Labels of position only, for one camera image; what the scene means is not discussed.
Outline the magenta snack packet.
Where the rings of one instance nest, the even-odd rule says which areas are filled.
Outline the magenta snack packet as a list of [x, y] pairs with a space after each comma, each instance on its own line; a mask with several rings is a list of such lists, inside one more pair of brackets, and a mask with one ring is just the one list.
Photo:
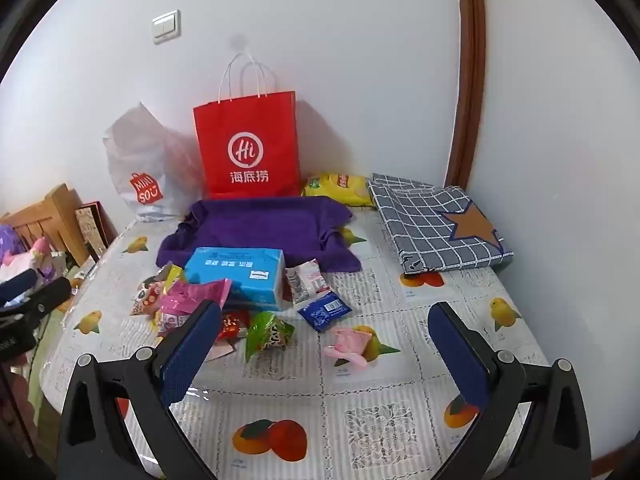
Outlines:
[[221, 309], [231, 292], [232, 281], [228, 278], [206, 284], [190, 284], [176, 281], [160, 298], [160, 308], [154, 316], [158, 336], [165, 337], [183, 326], [203, 301], [213, 301]]

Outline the red small snack packet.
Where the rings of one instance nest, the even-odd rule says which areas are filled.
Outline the red small snack packet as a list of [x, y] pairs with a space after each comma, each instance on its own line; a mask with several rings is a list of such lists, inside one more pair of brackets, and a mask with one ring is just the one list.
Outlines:
[[250, 312], [247, 310], [222, 310], [220, 340], [242, 339], [250, 328]]

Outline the green snack packet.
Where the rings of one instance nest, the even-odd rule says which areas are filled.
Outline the green snack packet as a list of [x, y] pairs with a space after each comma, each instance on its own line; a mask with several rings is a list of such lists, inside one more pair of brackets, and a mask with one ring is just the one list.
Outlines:
[[245, 362], [268, 348], [287, 346], [295, 333], [295, 327], [273, 312], [258, 312], [252, 317], [245, 341]]

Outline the blue snack packet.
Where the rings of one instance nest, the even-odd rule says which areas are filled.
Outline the blue snack packet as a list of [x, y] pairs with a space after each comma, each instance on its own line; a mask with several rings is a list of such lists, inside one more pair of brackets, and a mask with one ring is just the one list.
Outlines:
[[329, 290], [301, 307], [298, 313], [316, 332], [323, 333], [339, 318], [352, 313], [352, 308], [333, 290]]

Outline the white red snack packet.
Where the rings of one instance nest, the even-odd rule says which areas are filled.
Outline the white red snack packet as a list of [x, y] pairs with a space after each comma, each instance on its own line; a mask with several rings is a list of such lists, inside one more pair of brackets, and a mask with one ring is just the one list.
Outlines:
[[292, 303], [296, 306], [308, 304], [331, 290], [316, 259], [286, 268], [285, 276], [291, 289]]

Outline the pink peach candy packet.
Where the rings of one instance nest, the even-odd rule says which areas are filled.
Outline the pink peach candy packet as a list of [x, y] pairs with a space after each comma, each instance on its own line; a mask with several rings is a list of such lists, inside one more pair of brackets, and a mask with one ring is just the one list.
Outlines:
[[366, 368], [368, 361], [363, 356], [372, 335], [352, 328], [334, 328], [331, 330], [334, 337], [333, 344], [322, 349], [325, 356], [337, 360], [344, 360], [359, 368]]

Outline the panda print snack packet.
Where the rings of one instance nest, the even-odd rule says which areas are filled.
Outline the panda print snack packet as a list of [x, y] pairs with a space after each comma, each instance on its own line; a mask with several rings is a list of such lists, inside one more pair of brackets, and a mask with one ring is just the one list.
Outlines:
[[139, 284], [130, 314], [154, 315], [160, 308], [160, 300], [168, 294], [175, 282], [185, 279], [183, 268], [168, 262], [154, 275]]

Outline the plush toys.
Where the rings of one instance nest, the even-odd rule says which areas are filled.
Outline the plush toys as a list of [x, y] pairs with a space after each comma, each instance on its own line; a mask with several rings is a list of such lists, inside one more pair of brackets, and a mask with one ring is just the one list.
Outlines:
[[1, 281], [7, 282], [27, 270], [35, 270], [39, 281], [48, 284], [65, 272], [65, 254], [54, 252], [49, 241], [37, 238], [26, 248], [18, 234], [7, 224], [1, 226]]

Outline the wooden furniture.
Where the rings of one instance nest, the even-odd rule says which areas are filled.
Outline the wooden furniture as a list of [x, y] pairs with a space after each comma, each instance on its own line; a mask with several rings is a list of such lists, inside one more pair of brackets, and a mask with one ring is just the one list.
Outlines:
[[40, 202], [5, 214], [1, 222], [12, 226], [29, 245], [44, 237], [53, 249], [65, 252], [81, 266], [89, 258], [89, 252], [76, 219], [79, 206], [77, 193], [63, 183], [52, 188]]

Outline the blue tissue pack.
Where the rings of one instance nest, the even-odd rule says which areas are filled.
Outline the blue tissue pack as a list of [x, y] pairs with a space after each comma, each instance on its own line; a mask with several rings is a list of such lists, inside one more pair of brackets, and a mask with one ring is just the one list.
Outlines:
[[227, 304], [279, 311], [283, 297], [284, 255], [281, 249], [199, 247], [184, 267], [190, 283], [232, 281]]

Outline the purple towel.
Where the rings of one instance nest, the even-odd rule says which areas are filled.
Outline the purple towel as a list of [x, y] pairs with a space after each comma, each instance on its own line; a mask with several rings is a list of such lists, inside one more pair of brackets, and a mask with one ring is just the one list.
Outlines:
[[200, 247], [271, 248], [289, 268], [317, 260], [324, 272], [358, 272], [341, 233], [350, 220], [346, 206], [324, 196], [198, 200], [160, 243], [155, 263], [185, 266]]

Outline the grey plaid star pouch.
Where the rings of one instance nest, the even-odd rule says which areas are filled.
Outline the grey plaid star pouch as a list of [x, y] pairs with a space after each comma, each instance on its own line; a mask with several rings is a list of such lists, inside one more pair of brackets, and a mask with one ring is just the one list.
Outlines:
[[457, 185], [374, 174], [369, 193], [405, 274], [503, 266], [514, 252]]

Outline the red paper shopping bag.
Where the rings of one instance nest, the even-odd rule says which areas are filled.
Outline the red paper shopping bag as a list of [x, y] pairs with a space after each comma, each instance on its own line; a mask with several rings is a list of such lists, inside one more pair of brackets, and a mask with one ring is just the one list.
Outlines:
[[296, 96], [266, 89], [262, 64], [256, 91], [232, 96], [231, 67], [222, 74], [216, 99], [194, 107], [206, 195], [212, 200], [297, 196], [300, 193]]

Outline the white light switch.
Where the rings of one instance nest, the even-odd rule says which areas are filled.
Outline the white light switch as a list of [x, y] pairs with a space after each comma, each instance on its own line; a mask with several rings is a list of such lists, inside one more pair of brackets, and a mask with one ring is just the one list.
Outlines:
[[181, 14], [173, 10], [152, 19], [153, 44], [163, 44], [181, 35]]

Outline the brown door frame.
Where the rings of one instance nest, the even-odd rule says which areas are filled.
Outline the brown door frame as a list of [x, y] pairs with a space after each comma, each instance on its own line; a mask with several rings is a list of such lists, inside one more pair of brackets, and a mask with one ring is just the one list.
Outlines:
[[459, 0], [459, 91], [446, 185], [465, 188], [470, 180], [482, 117], [486, 76], [485, 0]]

